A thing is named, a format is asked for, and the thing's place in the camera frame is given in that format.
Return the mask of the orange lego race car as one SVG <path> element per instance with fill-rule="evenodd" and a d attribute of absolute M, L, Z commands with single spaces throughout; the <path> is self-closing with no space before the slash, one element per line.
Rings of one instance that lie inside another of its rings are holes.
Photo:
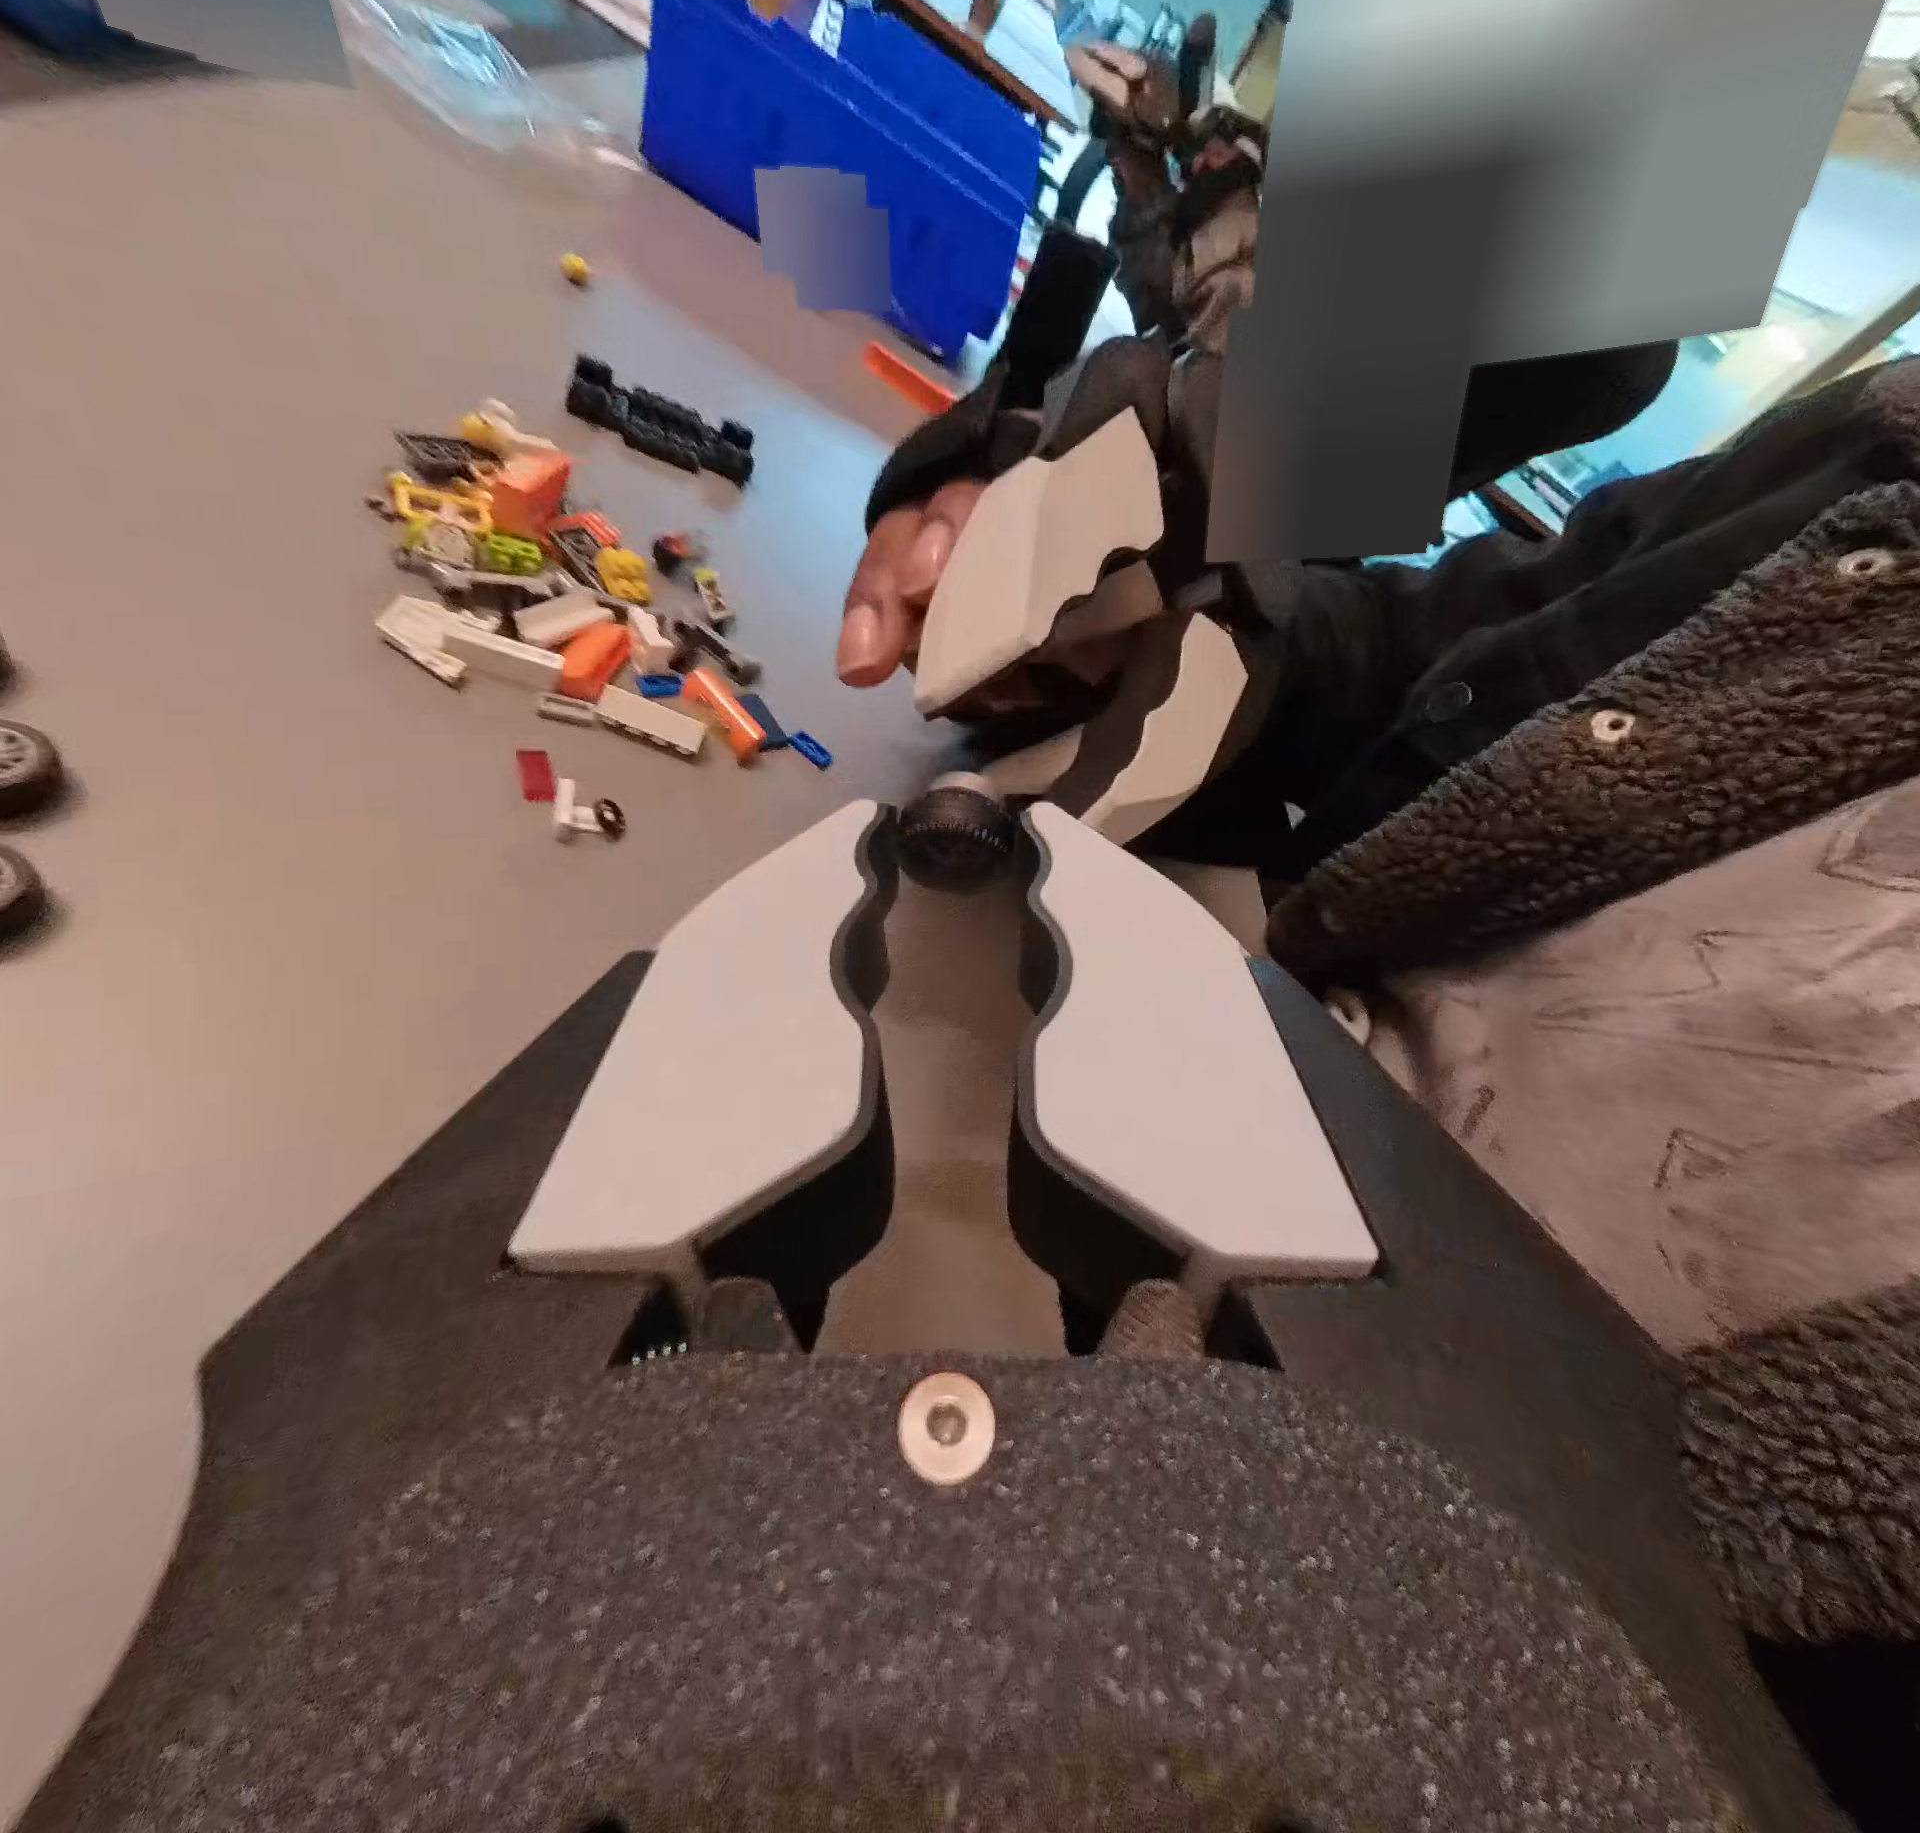
<path fill-rule="evenodd" d="M 713 476 L 730 488 L 750 488 L 759 476 L 759 434 L 743 421 L 709 421 L 641 384 L 615 384 L 595 351 L 577 351 L 559 406 L 662 467 Z"/>

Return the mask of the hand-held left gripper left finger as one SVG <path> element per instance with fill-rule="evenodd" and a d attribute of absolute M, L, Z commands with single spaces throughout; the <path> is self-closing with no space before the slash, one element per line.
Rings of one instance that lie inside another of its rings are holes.
<path fill-rule="evenodd" d="M 832 812 L 657 945 L 516 1217 L 516 1270 L 759 1278 L 788 1328 L 820 1328 L 895 1192 L 877 1044 L 890 823 L 886 803 Z"/>

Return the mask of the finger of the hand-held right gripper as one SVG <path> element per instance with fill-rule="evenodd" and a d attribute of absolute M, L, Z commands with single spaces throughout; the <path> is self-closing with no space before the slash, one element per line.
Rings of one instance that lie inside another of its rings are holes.
<path fill-rule="evenodd" d="M 1111 559 L 1137 559 L 1159 539 L 1166 484 L 1137 406 L 1117 406 L 1058 464 L 1028 454 L 995 476 L 935 578 L 917 713 L 949 713 L 971 690 L 1034 653 Z"/>
<path fill-rule="evenodd" d="M 1247 684 L 1223 625 L 1141 625 L 1111 699 L 1077 727 L 990 763 L 990 797 L 1003 812 L 1058 803 L 1085 832 L 1130 845 L 1201 790 Z"/>

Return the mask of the person's right hand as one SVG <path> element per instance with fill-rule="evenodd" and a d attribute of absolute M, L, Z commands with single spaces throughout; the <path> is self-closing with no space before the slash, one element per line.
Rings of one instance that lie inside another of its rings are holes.
<path fill-rule="evenodd" d="M 995 384 L 917 421 L 861 506 L 861 553 L 842 592 L 838 684 L 886 690 L 917 669 L 933 592 L 971 525 L 981 488 L 1045 434 L 1034 406 L 1013 406 Z"/>

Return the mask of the white lego brick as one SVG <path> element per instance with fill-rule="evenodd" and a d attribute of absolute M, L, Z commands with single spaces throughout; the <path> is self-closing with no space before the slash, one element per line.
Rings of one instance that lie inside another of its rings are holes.
<path fill-rule="evenodd" d="M 709 742 L 709 724 L 691 713 L 675 696 L 599 690 L 595 724 L 675 763 L 695 763 Z"/>

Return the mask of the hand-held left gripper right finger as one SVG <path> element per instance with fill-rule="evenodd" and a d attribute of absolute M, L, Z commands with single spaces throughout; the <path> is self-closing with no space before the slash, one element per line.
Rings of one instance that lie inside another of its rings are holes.
<path fill-rule="evenodd" d="M 1077 818 L 1023 812 L 1020 1246 L 1065 1328 L 1137 1285 L 1363 1285 L 1379 1239 L 1237 933 Z"/>

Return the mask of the pile of loose lego pieces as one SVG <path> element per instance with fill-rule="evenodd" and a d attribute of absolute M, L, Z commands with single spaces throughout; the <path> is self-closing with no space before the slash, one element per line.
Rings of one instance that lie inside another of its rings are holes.
<path fill-rule="evenodd" d="M 730 580 L 695 525 L 641 539 L 612 506 L 587 506 L 568 476 L 568 506 L 539 534 L 549 578 L 502 580 L 472 578 L 472 534 L 447 523 L 392 525 L 382 518 L 392 467 L 443 488 L 489 488 L 489 467 L 531 447 L 559 444 L 520 430 L 510 399 L 472 399 L 452 430 L 392 430 L 392 464 L 370 488 L 370 518 L 388 525 L 392 578 L 415 580 L 415 592 L 376 611 L 382 648 L 443 690 L 502 684 L 531 696 L 539 724 L 615 735 L 587 699 L 554 696 L 554 648 L 587 625 L 626 625 L 637 653 L 615 669 L 615 690 L 682 699 L 682 669 L 721 669 L 763 724 L 763 755 L 788 755 L 788 724 L 763 696 L 763 660 L 743 648 Z"/>

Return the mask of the person's pale printed shirt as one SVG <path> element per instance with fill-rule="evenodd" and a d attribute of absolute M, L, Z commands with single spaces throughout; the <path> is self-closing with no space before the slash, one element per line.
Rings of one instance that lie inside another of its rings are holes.
<path fill-rule="evenodd" d="M 1920 780 L 1337 1018 L 1664 1354 L 1920 1270 Z"/>

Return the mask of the clear plastic bag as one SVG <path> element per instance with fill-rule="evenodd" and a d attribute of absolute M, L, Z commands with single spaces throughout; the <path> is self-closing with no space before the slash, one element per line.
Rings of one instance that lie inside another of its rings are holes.
<path fill-rule="evenodd" d="M 479 23 L 424 0 L 335 0 L 364 84 L 405 101 L 431 126 L 510 164 L 637 172 L 637 149 L 554 101 Z"/>

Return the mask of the orange white lego nose piece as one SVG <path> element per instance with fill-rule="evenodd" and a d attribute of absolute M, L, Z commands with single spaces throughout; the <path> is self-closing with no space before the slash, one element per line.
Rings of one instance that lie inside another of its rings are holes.
<path fill-rule="evenodd" d="M 489 523 L 496 534 L 539 539 L 568 506 L 577 464 L 559 447 L 531 447 L 489 467 Z"/>

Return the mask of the blue plastic bin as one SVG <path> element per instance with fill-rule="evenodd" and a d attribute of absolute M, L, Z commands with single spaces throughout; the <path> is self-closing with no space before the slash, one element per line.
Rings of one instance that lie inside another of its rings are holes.
<path fill-rule="evenodd" d="M 856 172 L 890 215 L 890 329 L 959 358 L 1003 322 L 1045 126 L 877 9 L 819 45 L 750 0 L 657 0 L 641 163 L 743 233 L 763 164 Z"/>

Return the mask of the person's right forearm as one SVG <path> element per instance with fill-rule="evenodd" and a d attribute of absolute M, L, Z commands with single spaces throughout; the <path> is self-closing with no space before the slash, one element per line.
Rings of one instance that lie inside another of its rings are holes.
<path fill-rule="evenodd" d="M 1730 447 L 1594 488 L 1550 539 L 1507 525 L 1429 568 L 1303 568 L 1262 645 L 1268 699 L 1237 763 L 1137 853 L 1296 881 L 1523 713 L 1691 625 L 1836 503 L 1916 484 L 1920 358 L 1762 413 Z"/>

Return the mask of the long orange lego piece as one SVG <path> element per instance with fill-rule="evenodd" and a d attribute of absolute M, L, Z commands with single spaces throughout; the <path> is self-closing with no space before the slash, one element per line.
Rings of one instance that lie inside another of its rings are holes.
<path fill-rule="evenodd" d="M 743 767 L 763 755 L 763 724 L 721 669 L 682 669 L 682 706 L 713 727 Z"/>

